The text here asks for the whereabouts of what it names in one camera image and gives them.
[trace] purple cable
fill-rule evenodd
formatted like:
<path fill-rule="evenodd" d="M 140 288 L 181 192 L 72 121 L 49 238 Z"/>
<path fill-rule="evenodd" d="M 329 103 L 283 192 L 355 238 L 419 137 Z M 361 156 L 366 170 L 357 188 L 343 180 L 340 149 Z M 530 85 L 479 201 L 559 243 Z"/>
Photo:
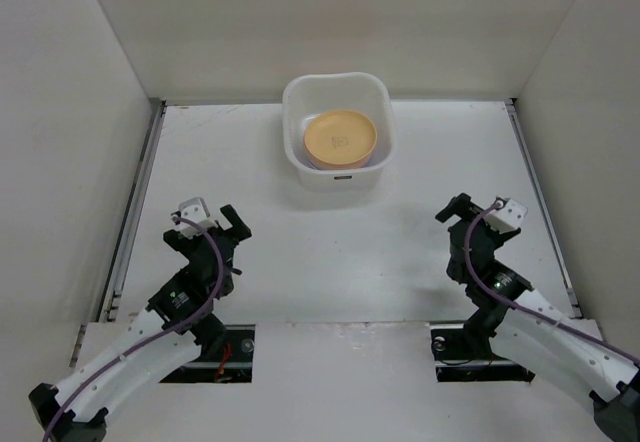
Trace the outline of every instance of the purple cable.
<path fill-rule="evenodd" d="M 196 224 L 195 222 L 193 222 L 193 221 L 191 221 L 189 219 L 184 219 L 182 217 L 175 216 L 173 218 L 173 220 L 175 222 L 182 222 L 182 223 L 185 223 L 187 225 L 190 225 L 191 227 L 196 229 L 198 232 L 200 232 L 203 235 L 203 237 L 207 240 L 207 242 L 209 243 L 209 245 L 213 249 L 213 252 L 214 252 L 214 254 L 216 256 L 216 261 L 218 262 L 218 278 L 216 280 L 215 285 L 213 286 L 213 290 L 211 291 L 211 293 L 209 294 L 209 297 L 207 298 L 207 301 L 204 304 L 202 304 L 202 307 L 200 307 L 198 310 L 196 310 L 193 314 L 191 314 L 189 317 L 184 319 L 182 322 L 178 322 L 174 326 L 169 327 L 167 329 L 164 329 L 163 331 L 158 332 L 157 334 L 152 335 L 150 337 L 147 337 L 146 339 L 141 340 L 140 342 L 138 342 L 135 345 L 132 345 L 131 347 L 129 347 L 127 350 L 125 350 L 122 353 L 122 355 L 124 357 L 130 356 L 131 354 L 133 354 L 137 350 L 149 345 L 151 342 L 154 342 L 154 341 L 158 340 L 159 338 L 164 337 L 167 334 L 170 334 L 172 332 L 179 332 L 184 327 L 190 325 L 192 322 L 195 322 L 202 315 L 205 315 L 207 313 L 207 311 L 209 310 L 209 307 L 211 306 L 211 303 L 213 303 L 213 300 L 218 295 L 218 292 L 220 292 L 220 289 L 222 289 L 222 279 L 223 279 L 223 275 L 224 275 L 223 274 L 223 272 L 224 272 L 224 270 L 223 270 L 224 263 L 222 261 L 222 254 L 220 253 L 220 249 L 216 245 L 215 240 L 213 240 L 213 237 L 211 237 L 211 235 L 209 235 L 209 233 L 207 232 L 207 229 L 205 229 L 200 224 Z M 87 387 L 89 387 L 94 380 L 96 380 L 98 377 L 103 375 L 105 372 L 109 371 L 112 367 L 114 367 L 116 364 L 118 364 L 118 362 L 120 362 L 120 356 L 115 357 L 114 359 L 112 359 L 109 362 L 107 362 L 103 367 L 98 369 L 87 380 L 85 380 L 82 384 L 80 384 L 78 386 L 78 388 L 60 406 L 58 411 L 55 413 L 55 415 L 51 419 L 51 422 L 49 422 L 49 425 L 47 425 L 47 429 L 44 432 L 44 437 L 42 438 L 42 442 L 49 442 L 49 440 L 51 439 L 51 433 L 53 432 L 53 428 L 56 426 L 56 424 L 60 420 L 60 417 L 62 417 L 62 415 L 69 408 L 69 406 L 73 403 L 73 401 Z"/>
<path fill-rule="evenodd" d="M 558 327 L 561 330 L 564 330 L 565 332 L 568 332 L 571 335 L 574 335 L 575 337 L 578 337 L 580 339 L 586 340 L 587 342 L 590 342 L 594 345 L 598 345 L 600 347 L 603 347 L 607 350 L 610 350 L 611 352 L 618 354 L 622 357 L 624 357 L 625 359 L 630 360 L 631 362 L 633 362 L 634 364 L 636 364 L 638 367 L 640 367 L 640 358 L 625 352 L 622 349 L 619 349 L 607 342 L 604 342 L 596 337 L 593 337 L 592 335 L 589 334 L 585 334 L 584 332 L 581 332 L 580 330 L 574 329 L 573 327 L 566 325 L 566 324 L 562 324 L 557 322 L 556 320 L 552 319 L 551 317 L 548 317 L 544 314 L 541 314 L 539 312 L 536 312 L 535 310 L 531 310 L 527 307 L 524 307 L 520 304 L 518 304 L 517 302 L 514 302 L 513 300 L 510 300 L 506 297 L 504 297 L 501 294 L 498 294 L 496 292 L 494 292 L 493 290 L 491 290 L 489 287 L 487 287 L 487 285 L 482 281 L 482 279 L 480 279 L 480 277 L 478 276 L 478 274 L 476 273 L 476 271 L 473 268 L 473 264 L 471 263 L 471 235 L 473 234 L 473 231 L 475 230 L 476 226 L 480 223 L 480 221 L 482 219 L 484 219 L 489 213 L 493 212 L 496 209 L 499 209 L 502 207 L 502 202 L 496 200 L 491 207 L 489 207 L 488 209 L 483 210 L 482 212 L 480 212 L 475 219 L 473 219 L 473 222 L 471 222 L 471 224 L 469 224 L 469 228 L 467 229 L 467 232 L 464 236 L 464 260 L 465 263 L 467 265 L 467 270 L 469 271 L 469 274 L 471 274 L 471 278 L 474 280 L 474 282 L 476 284 L 478 284 L 478 286 L 491 298 L 493 298 L 494 300 L 496 300 L 497 302 L 500 302 L 503 305 L 506 305 L 507 307 L 514 309 L 514 310 L 519 310 L 521 312 L 524 312 L 525 314 L 529 314 L 532 317 L 535 317 L 538 320 L 542 320 L 544 322 L 546 322 L 547 324 L 553 325 Z"/>

